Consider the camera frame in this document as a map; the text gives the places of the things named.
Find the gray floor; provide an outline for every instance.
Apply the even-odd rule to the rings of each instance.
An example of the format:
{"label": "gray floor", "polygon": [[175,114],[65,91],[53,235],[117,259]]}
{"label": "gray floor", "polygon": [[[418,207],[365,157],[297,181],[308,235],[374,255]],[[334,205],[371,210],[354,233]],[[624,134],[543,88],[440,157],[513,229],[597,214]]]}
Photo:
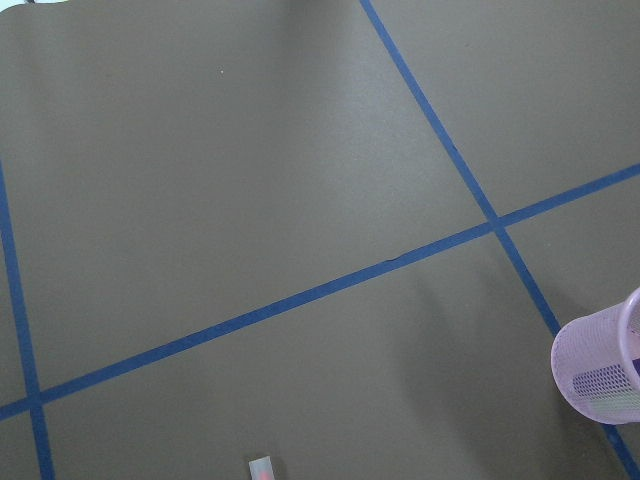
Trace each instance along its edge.
{"label": "gray floor", "polygon": [[[638,165],[637,3],[374,6],[498,215]],[[56,478],[629,478],[360,3],[14,7],[0,72]],[[640,285],[626,172],[507,228],[561,324]],[[7,285],[0,478],[39,478]]]}

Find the small white object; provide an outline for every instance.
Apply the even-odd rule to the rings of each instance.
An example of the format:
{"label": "small white object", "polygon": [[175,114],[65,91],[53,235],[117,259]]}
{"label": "small white object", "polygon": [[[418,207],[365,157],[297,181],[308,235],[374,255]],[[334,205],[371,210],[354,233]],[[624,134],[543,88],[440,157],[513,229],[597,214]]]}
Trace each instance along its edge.
{"label": "small white object", "polygon": [[251,471],[251,480],[275,480],[271,457],[262,457],[249,462],[249,470]]}

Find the pink basket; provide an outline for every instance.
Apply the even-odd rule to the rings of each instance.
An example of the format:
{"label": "pink basket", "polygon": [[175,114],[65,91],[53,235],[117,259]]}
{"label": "pink basket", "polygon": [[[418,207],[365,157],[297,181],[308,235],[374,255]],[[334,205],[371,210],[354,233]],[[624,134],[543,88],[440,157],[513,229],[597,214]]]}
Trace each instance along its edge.
{"label": "pink basket", "polygon": [[553,342],[551,370],[583,415],[612,425],[640,422],[640,288],[565,325]]}

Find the gray tile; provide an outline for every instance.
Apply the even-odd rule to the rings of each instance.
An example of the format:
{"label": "gray tile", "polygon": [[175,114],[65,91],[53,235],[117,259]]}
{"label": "gray tile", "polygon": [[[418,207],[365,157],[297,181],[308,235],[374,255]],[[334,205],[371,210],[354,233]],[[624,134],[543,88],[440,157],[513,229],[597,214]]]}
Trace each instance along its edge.
{"label": "gray tile", "polygon": [[493,237],[47,406],[62,478],[622,479]]}
{"label": "gray tile", "polygon": [[3,252],[0,239],[0,406],[25,396]]}
{"label": "gray tile", "polygon": [[[640,286],[640,178],[510,229],[561,324],[623,301]],[[620,427],[636,459],[640,432]]]}
{"label": "gray tile", "polygon": [[374,4],[500,213],[637,163],[638,2]]}
{"label": "gray tile", "polygon": [[0,423],[0,472],[3,479],[40,478],[29,414]]}
{"label": "gray tile", "polygon": [[483,221],[354,2],[12,18],[0,155],[45,386]]}

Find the pink container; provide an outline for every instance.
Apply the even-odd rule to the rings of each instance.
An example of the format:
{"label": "pink container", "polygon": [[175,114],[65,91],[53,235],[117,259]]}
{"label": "pink container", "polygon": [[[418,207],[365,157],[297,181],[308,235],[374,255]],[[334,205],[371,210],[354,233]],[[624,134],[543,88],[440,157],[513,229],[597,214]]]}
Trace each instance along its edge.
{"label": "pink container", "polygon": [[586,417],[640,422],[640,288],[565,325],[553,342],[551,370],[564,398]]}

